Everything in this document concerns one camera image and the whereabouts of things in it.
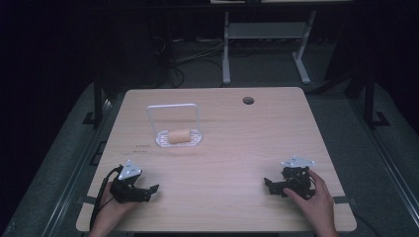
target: wooden table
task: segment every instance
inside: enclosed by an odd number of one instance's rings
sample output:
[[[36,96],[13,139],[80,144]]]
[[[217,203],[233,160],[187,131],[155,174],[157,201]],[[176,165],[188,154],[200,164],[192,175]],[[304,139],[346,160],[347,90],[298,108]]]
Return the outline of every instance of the wooden table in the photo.
[[[244,104],[245,97],[254,104]],[[146,108],[184,103],[200,108],[201,143],[158,146]],[[184,113],[164,113],[170,124],[183,125]],[[281,162],[293,155],[314,160],[311,169],[326,181],[331,195],[345,195],[299,88],[133,90],[126,93],[88,196],[95,197],[105,176],[130,159],[143,170],[138,188],[160,188],[118,230],[309,231],[297,206],[289,198],[271,196],[264,184],[264,178],[281,181]],[[92,209],[84,203],[79,230],[88,231]],[[338,231],[357,226],[347,203],[335,204],[335,221]]]

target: clear acrylic holder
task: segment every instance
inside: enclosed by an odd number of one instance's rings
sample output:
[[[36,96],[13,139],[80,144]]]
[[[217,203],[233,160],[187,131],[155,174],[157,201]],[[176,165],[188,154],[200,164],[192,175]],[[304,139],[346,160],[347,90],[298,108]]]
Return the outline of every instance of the clear acrylic holder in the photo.
[[[169,139],[168,139],[169,130],[166,129],[166,130],[157,131],[152,111],[155,109],[179,108],[179,107],[194,107],[195,108],[197,127],[190,129],[191,141],[171,144],[169,143]],[[201,134],[201,129],[200,129],[200,110],[198,109],[198,106],[195,104],[149,106],[147,107],[147,115],[148,115],[148,119],[150,120],[151,126],[155,134],[155,140],[157,144],[161,147],[196,146],[198,145],[198,143],[200,143],[201,139],[203,138],[203,135]]]

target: black wall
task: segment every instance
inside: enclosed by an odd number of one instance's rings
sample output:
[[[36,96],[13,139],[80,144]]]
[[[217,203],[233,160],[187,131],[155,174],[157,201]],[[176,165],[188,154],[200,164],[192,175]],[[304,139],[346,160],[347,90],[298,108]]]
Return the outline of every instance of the black wall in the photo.
[[[91,72],[73,6],[2,1],[0,17],[3,232]]]

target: human hand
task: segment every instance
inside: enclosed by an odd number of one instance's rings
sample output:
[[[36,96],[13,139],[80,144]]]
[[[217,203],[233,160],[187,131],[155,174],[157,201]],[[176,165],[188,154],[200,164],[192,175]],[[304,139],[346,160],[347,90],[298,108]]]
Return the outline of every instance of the human hand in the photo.
[[[326,183],[321,177],[312,170],[308,170],[308,174],[315,183],[313,197],[305,200],[288,188],[284,189],[284,193],[299,206],[318,237],[336,237],[338,234],[335,227],[332,195],[329,194]]]
[[[124,216],[138,205],[138,202],[132,201],[126,203],[117,202],[110,192],[111,185],[112,182],[108,182],[105,186],[100,204],[101,210],[96,216],[89,237],[108,236]]]

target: hole in table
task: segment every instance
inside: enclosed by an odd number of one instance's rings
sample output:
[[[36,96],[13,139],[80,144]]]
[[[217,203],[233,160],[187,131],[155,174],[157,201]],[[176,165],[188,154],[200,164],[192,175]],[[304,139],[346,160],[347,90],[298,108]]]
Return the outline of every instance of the hole in table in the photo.
[[[255,100],[251,97],[245,97],[243,98],[243,103],[246,105],[252,105],[253,103],[255,103]]]

